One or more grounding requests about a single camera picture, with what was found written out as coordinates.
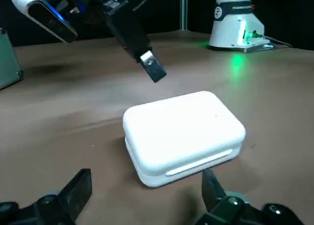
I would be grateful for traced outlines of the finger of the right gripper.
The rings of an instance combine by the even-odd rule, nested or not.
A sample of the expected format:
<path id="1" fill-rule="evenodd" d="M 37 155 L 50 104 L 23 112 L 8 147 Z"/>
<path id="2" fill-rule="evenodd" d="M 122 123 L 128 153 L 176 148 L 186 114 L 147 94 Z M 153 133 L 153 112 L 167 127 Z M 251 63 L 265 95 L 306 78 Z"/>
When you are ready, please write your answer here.
<path id="1" fill-rule="evenodd" d="M 129 2 L 111 2 L 105 5 L 106 24 L 125 51 L 140 63 L 153 82 L 167 73 L 153 54 L 150 40 Z"/>

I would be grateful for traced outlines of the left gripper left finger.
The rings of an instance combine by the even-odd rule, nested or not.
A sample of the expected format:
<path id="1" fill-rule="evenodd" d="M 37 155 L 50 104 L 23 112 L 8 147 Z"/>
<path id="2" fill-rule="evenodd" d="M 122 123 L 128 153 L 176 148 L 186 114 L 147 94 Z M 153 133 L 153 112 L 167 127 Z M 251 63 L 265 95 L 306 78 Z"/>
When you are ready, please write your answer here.
<path id="1" fill-rule="evenodd" d="M 20 208 L 17 202 L 0 204 L 2 225 L 74 225 L 92 195 L 91 169 L 81 169 L 58 194 L 39 198 Z"/>

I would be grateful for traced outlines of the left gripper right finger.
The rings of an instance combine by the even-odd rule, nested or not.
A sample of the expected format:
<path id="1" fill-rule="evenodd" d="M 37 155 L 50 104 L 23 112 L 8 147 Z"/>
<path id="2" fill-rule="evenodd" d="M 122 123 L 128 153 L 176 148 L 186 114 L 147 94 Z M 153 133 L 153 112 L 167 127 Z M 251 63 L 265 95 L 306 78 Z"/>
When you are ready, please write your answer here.
<path id="1" fill-rule="evenodd" d="M 302 225 L 288 207 L 266 203 L 261 209 L 252 206 L 244 195 L 226 192 L 211 169 L 202 172 L 202 198 L 207 209 L 197 225 Z"/>

